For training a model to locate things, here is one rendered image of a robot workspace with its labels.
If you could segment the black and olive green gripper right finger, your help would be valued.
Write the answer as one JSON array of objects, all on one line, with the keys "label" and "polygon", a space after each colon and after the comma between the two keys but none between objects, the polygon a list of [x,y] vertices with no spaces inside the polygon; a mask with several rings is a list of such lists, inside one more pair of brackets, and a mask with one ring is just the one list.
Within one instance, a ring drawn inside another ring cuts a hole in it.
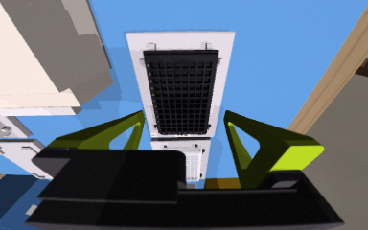
[{"label": "black and olive green gripper right finger", "polygon": [[[256,188],[271,172],[302,171],[324,150],[312,137],[229,110],[225,110],[223,122],[241,188]],[[259,142],[260,148],[253,159],[234,125]]]}]

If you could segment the white assay plate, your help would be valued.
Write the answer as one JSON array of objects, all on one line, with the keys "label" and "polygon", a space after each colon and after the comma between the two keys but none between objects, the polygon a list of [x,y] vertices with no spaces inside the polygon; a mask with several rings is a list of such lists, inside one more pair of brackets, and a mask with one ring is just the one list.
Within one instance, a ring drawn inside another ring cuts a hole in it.
[{"label": "white assay plate", "polygon": [[200,177],[202,147],[169,147],[167,150],[179,150],[186,155],[187,181],[198,181]]}]

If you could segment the black multi-well plate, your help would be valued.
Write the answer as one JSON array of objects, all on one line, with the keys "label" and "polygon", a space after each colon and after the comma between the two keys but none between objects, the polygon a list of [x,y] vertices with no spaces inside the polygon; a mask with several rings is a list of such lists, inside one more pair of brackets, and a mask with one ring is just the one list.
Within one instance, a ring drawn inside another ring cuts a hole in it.
[{"label": "black multi-well plate", "polygon": [[219,50],[146,50],[143,55],[158,133],[206,134]]}]

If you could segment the yellow open-top bin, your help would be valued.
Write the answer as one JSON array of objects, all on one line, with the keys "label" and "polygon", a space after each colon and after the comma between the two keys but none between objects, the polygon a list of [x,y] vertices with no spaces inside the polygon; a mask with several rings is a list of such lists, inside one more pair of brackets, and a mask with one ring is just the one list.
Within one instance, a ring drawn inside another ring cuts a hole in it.
[{"label": "yellow open-top bin", "polygon": [[233,178],[205,178],[203,189],[234,189],[240,188],[238,177]]}]

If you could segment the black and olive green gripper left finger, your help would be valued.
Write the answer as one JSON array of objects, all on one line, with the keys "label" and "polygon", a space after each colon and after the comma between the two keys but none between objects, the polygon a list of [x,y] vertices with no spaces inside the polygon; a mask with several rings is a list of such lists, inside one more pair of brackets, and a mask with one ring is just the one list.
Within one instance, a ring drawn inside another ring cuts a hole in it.
[{"label": "black and olive green gripper left finger", "polygon": [[145,120],[144,111],[139,110],[110,122],[57,137],[46,147],[109,149],[112,140],[135,125],[123,150],[138,150]]}]

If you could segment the blue open-top box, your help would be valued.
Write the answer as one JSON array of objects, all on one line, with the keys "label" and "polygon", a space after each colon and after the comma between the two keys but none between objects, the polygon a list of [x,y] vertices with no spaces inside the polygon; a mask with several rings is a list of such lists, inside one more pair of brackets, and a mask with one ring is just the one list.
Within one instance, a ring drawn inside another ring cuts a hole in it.
[{"label": "blue open-top box", "polygon": [[[40,204],[37,196],[49,184],[33,175],[6,174],[0,179],[0,230],[43,230],[24,221]],[[5,228],[5,229],[3,229]]]}]

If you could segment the blue bench mat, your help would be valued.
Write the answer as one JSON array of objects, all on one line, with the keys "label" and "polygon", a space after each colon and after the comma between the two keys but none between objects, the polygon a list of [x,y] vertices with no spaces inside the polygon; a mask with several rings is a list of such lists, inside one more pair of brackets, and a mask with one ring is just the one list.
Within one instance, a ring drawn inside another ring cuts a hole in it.
[{"label": "blue bench mat", "polygon": [[152,150],[127,33],[235,32],[205,178],[238,177],[225,110],[287,129],[318,84],[368,0],[88,0],[113,84],[77,115],[15,116],[45,147],[59,136],[139,110],[138,150]]}]

